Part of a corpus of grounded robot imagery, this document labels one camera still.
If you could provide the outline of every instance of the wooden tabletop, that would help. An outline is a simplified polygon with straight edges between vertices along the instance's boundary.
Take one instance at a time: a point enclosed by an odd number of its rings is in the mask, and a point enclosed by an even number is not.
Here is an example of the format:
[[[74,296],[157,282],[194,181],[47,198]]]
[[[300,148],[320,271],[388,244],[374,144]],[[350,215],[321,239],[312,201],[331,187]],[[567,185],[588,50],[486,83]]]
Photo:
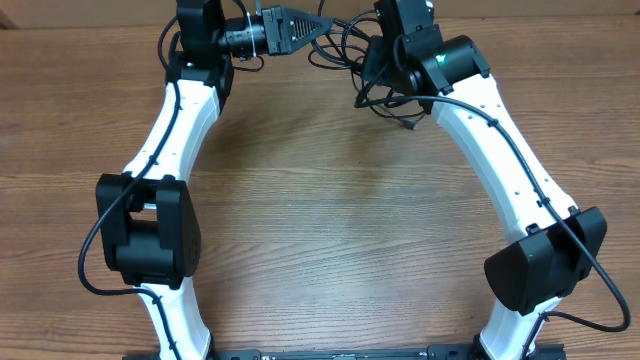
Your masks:
[[[441,20],[474,38],[556,181],[609,223],[599,260],[640,315],[640,18]],[[0,31],[0,359],[119,359],[157,348],[140,299],[85,291],[77,255],[95,184],[119,173],[163,101],[158,28]],[[469,343],[493,295],[498,218],[447,134],[353,108],[348,74],[306,52],[237,74],[190,186],[203,233],[195,276],[221,349]],[[99,240],[88,276],[123,287]],[[617,324],[595,273],[560,309]],[[562,320],[541,341],[571,359],[637,359],[640,328]]]

